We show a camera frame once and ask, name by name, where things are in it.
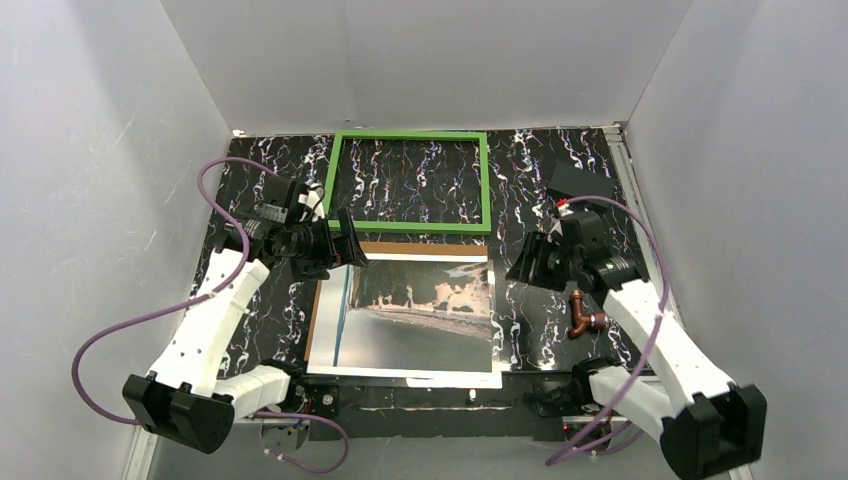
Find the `green wooden photo frame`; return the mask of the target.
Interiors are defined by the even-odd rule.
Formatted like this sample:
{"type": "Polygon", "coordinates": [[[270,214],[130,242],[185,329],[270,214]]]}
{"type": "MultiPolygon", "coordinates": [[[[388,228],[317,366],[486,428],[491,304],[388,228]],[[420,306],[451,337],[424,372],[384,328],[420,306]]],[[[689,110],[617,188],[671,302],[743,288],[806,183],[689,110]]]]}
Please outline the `green wooden photo frame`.
{"type": "Polygon", "coordinates": [[[488,235],[491,233],[492,201],[490,195],[489,148],[485,132],[455,130],[404,131],[373,129],[336,131],[334,134],[334,140],[332,144],[331,155],[329,158],[329,166],[326,179],[323,182],[325,196],[322,200],[322,206],[325,213],[329,213],[332,207],[333,190],[338,171],[338,163],[342,151],[342,146],[346,139],[470,141],[476,142],[478,144],[481,207],[481,221],[479,223],[426,223],[409,221],[353,220],[353,226],[356,228],[357,231],[377,233],[432,233],[460,235],[488,235]]]}

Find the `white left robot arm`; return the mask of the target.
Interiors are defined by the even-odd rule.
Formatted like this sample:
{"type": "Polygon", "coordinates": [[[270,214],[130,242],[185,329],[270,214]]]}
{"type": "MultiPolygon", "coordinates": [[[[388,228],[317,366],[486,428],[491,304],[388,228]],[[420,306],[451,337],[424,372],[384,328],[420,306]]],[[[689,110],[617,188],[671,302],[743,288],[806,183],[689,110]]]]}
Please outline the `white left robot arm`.
{"type": "Polygon", "coordinates": [[[223,214],[225,224],[198,290],[172,340],[148,372],[132,375],[122,395],[150,433],[202,453],[218,450],[235,421],[283,402],[298,369],[266,360],[232,378],[218,377],[236,327],[268,279],[285,262],[294,281],[327,280],[332,269],[368,260],[346,208],[332,232],[321,187],[273,179],[270,193],[246,208],[223,214]]]}

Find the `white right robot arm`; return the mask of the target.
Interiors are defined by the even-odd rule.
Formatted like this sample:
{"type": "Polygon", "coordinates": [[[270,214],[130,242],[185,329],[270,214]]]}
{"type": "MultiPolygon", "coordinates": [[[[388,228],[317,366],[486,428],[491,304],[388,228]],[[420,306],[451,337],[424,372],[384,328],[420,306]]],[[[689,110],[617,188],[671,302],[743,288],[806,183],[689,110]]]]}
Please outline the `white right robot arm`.
{"type": "Polygon", "coordinates": [[[661,303],[644,265],[613,252],[599,214],[561,209],[547,232],[525,235],[507,279],[553,291],[570,285],[570,338],[615,320],[640,347],[656,390],[609,357],[583,360],[562,392],[623,415],[654,439],[680,479],[705,479],[762,456],[767,400],[715,365],[661,303]]]}

